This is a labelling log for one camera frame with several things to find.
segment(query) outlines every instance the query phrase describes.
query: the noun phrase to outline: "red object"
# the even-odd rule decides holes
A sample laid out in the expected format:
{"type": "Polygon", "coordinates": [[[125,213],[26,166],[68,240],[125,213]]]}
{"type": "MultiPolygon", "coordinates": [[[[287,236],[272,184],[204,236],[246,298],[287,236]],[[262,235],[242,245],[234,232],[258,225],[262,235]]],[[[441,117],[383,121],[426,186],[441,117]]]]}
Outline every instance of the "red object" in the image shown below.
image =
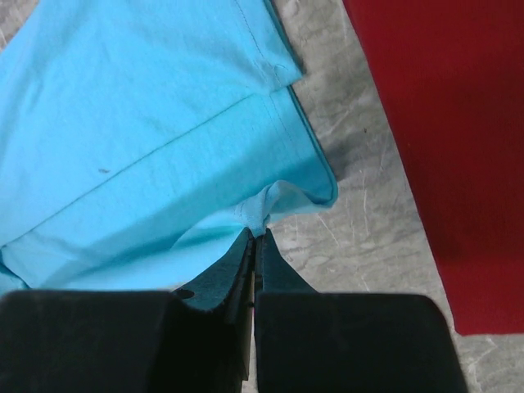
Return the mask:
{"type": "Polygon", "coordinates": [[[524,1],[345,4],[457,332],[524,332],[524,1]]]}

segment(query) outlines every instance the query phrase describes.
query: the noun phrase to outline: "folded shirt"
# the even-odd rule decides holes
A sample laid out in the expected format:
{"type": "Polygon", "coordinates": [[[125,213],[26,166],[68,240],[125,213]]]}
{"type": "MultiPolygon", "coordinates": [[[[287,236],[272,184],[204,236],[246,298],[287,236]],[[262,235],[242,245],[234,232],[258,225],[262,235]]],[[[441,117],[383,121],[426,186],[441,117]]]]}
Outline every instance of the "folded shirt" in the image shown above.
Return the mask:
{"type": "Polygon", "coordinates": [[[337,186],[262,0],[42,0],[0,56],[0,292],[187,281],[337,186]]]}

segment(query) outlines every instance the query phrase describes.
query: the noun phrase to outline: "light blue towel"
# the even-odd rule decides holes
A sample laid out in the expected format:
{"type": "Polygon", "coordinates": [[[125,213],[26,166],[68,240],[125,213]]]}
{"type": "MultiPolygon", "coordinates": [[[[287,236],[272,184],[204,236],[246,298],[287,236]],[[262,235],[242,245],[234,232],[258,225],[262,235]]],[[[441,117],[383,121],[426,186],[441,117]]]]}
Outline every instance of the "light blue towel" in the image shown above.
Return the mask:
{"type": "Polygon", "coordinates": [[[42,0],[0,56],[0,292],[187,281],[332,172],[263,0],[42,0]]]}

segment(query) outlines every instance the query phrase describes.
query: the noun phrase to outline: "gray marble table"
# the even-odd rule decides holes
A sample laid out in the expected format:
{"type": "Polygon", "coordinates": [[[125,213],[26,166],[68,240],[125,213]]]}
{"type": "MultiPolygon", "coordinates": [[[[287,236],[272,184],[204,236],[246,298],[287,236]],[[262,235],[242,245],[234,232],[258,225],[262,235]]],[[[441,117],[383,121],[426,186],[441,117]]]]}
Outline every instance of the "gray marble table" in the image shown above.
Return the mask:
{"type": "MultiPolygon", "coordinates": [[[[0,0],[0,49],[37,0],[0,0]]],[[[294,88],[340,188],[335,206],[274,225],[287,261],[320,291],[415,292],[453,322],[413,196],[341,0],[276,0],[307,75],[294,88]]],[[[454,342],[471,393],[524,391],[524,336],[454,342]]],[[[254,392],[255,376],[244,386],[254,392]]]]}

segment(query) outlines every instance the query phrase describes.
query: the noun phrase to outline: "red mat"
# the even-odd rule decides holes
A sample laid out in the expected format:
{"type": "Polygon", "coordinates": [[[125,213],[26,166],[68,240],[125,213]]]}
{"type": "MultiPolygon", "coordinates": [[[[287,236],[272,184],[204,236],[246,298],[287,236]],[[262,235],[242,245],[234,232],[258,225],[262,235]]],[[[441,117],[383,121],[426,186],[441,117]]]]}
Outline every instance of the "red mat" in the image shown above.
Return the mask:
{"type": "Polygon", "coordinates": [[[345,4],[456,330],[524,332],[524,1],[345,4]]]}

